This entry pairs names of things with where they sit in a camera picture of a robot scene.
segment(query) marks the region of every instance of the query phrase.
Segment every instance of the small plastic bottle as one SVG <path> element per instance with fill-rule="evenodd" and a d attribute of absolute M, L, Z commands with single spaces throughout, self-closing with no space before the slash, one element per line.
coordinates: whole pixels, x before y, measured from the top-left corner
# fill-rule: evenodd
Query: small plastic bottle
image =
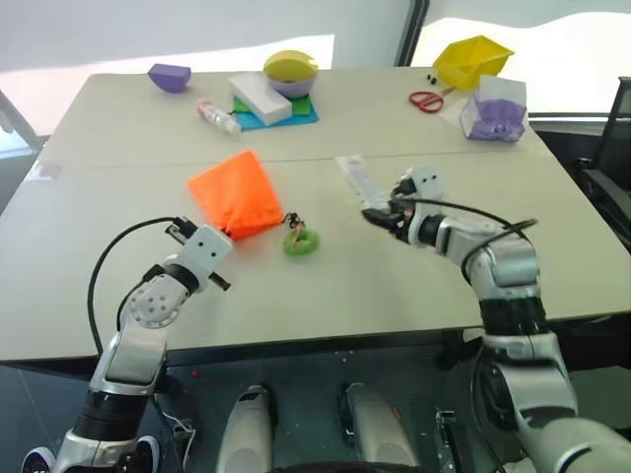
<path fill-rule="evenodd" d="M 241 133 L 241 126 L 235 118 L 212 102 L 202 99 L 197 101 L 197 111 L 203 119 L 231 135 Z"/>

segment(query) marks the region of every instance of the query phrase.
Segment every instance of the red scissors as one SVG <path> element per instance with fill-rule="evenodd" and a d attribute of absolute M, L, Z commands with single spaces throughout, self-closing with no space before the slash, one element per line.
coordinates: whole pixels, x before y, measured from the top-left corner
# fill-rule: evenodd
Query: red scissors
<path fill-rule="evenodd" d="M 454 91 L 454 88 L 444 89 L 438 93 L 436 92 L 413 92 L 407 99 L 410 103 L 416 106 L 419 110 L 425 113 L 436 113 L 441 111 L 445 104 L 444 96 Z"/>

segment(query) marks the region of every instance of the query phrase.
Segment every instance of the orange drawstring pouch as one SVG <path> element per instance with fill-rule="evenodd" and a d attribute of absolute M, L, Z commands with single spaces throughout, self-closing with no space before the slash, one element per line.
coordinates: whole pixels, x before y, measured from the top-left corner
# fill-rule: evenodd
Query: orange drawstring pouch
<path fill-rule="evenodd" d="M 240 153 L 188 181 L 206 218 L 231 239 L 278 225 L 283 212 L 254 151 Z"/>

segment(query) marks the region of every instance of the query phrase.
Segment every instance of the yellow bin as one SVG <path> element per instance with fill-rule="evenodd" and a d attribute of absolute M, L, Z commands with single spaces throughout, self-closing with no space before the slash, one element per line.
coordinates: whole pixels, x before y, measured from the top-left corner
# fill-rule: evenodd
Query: yellow bin
<path fill-rule="evenodd" d="M 471 89 L 480 82 L 481 74 L 496 76 L 515 54 L 486 36 L 470 37 L 453 42 L 434 61 L 436 75 L 457 89 Z"/>

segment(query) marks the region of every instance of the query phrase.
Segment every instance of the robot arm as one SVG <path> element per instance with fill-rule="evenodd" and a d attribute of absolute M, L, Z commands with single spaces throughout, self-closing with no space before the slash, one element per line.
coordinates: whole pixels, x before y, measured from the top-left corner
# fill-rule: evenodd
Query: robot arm
<path fill-rule="evenodd" d="M 210 227 L 176 219 L 167 233 L 183 244 L 128 296 L 121 330 L 101 355 L 77 423 L 66 434 L 54 473 L 125 471 L 145 407 L 164 364 L 167 337 L 182 305 L 209 282 L 230 285 L 215 270 L 231 241 Z"/>
<path fill-rule="evenodd" d="M 362 214 L 370 223 L 408 244 L 434 246 L 461 267 L 477 295 L 485 331 L 484 404 L 498 428 L 520 439 L 537 471 L 629 471 L 631 444 L 578 417 L 556 335 L 547 328 L 531 243 L 505 225 L 444 215 L 442 185 L 433 167 L 410 169 L 386 200 L 375 192 L 367 199 L 366 171 L 358 163 L 346 165 L 369 204 Z"/>

